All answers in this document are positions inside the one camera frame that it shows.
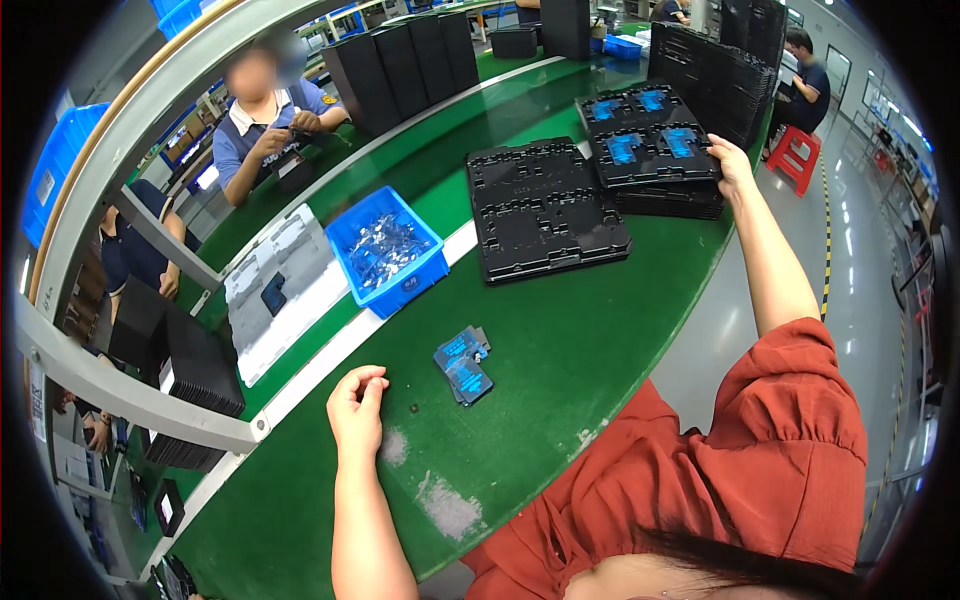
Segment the woman in red dress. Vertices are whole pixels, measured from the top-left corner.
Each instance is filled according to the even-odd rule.
[[[710,141],[759,340],[720,384],[707,435],[682,434],[645,382],[556,482],[463,558],[476,576],[467,600],[855,595],[867,460],[859,409],[750,161]],[[355,369],[326,405],[339,456],[341,600],[418,598],[374,468],[385,374]]]

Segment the blue plastic bin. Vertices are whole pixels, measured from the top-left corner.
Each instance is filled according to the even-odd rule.
[[[622,60],[640,60],[640,53],[643,52],[643,46],[634,44],[626,39],[620,39],[617,36],[607,34],[607,44],[604,52],[617,59]]]
[[[391,212],[397,214],[396,221],[399,224],[412,223],[420,239],[429,240],[432,243],[431,248],[385,284],[361,296],[360,288],[363,281],[350,264],[350,249],[360,235],[360,228],[368,226],[380,215]],[[330,223],[324,232],[333,248],[333,254],[347,275],[353,299],[361,308],[370,308],[380,319],[390,317],[450,272],[443,252],[444,240],[440,239],[440,236],[434,233],[433,229],[429,228],[389,185],[381,187],[352,206]]]
[[[68,108],[47,138],[36,162],[34,175],[30,178],[20,217],[23,232],[34,248],[40,246],[43,231],[50,220],[50,211],[60,194],[66,174],[70,172],[73,161],[77,159],[100,117],[107,112],[108,106],[109,102]]]
[[[183,2],[180,2],[175,8],[169,11],[166,16],[160,18],[160,22],[156,24],[156,27],[163,32],[163,35],[168,40],[173,39],[178,33],[186,29],[190,23],[200,18],[200,15],[203,14],[203,11],[200,10],[200,4],[200,0],[183,0]]]

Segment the green workbench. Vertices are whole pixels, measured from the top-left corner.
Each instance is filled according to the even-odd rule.
[[[524,62],[531,61],[478,60],[485,80]],[[644,79],[641,71],[645,66],[602,57],[539,65],[402,132],[307,203],[326,225],[390,184],[446,238],[471,219],[465,154],[561,135],[582,141],[573,99],[635,84]],[[366,141],[348,129],[311,159],[322,173]],[[755,163],[758,153],[759,144],[750,151]],[[213,232],[199,255],[222,268],[291,199],[268,181]],[[226,600],[332,597],[336,460],[324,405],[336,382],[359,365],[385,365],[392,382],[382,419],[394,450],[402,451],[381,461],[378,471],[418,579],[462,556],[528,504],[648,376],[732,234],[729,211],[715,222],[629,215],[625,221],[634,238],[625,261],[489,288],[474,248],[376,330],[275,425],[174,544],[172,552],[201,593]],[[178,303],[189,309],[200,289],[183,279]],[[242,418],[263,408],[358,313],[351,296],[325,313],[244,390]],[[225,314],[221,291],[199,317],[217,329]],[[432,355],[468,324],[483,326],[490,337],[484,371],[495,388],[464,409]],[[135,467],[137,452],[132,444]],[[150,501],[161,475],[177,480],[184,498],[200,480],[177,469],[150,475]],[[133,553],[145,561],[159,539],[156,518],[146,534],[134,533]]]

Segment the white collar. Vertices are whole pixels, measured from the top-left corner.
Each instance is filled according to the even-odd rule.
[[[290,103],[290,94],[287,93],[286,89],[275,89],[274,94],[276,96],[276,114],[270,123],[261,123],[260,125],[272,125],[278,116],[280,116],[280,110]],[[245,110],[240,108],[239,100],[233,101],[229,115],[230,120],[233,121],[233,125],[237,126],[240,135],[246,135],[254,121],[253,117],[249,116]]]

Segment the red plastic stool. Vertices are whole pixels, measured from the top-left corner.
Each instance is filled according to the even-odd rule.
[[[794,142],[804,144],[810,149],[810,154],[806,159],[801,158],[793,149]],[[767,168],[773,171],[777,167],[783,170],[794,182],[797,183],[796,193],[801,198],[806,193],[806,188],[810,185],[810,177],[813,175],[814,168],[817,166],[817,156],[820,155],[820,138],[816,133],[807,135],[797,128],[787,126],[786,132],[777,144],[777,148],[767,158]],[[800,169],[787,160],[790,157],[793,162],[800,166]]]

